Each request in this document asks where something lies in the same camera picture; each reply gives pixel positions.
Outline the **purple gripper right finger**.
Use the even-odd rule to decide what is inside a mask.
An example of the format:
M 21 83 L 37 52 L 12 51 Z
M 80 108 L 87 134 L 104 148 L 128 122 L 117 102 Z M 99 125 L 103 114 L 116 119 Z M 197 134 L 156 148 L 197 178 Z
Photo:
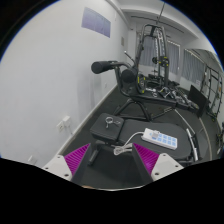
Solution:
M 132 146 L 132 155 L 144 182 L 153 182 L 183 169 L 167 153 L 157 154 L 136 143 Z

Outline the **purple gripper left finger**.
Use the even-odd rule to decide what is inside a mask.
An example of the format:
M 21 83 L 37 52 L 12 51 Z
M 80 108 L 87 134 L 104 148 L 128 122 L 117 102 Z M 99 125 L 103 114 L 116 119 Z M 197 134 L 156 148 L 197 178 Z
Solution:
M 90 155 L 91 144 L 88 143 L 65 156 L 56 155 L 43 167 L 43 170 L 68 181 L 81 181 Z

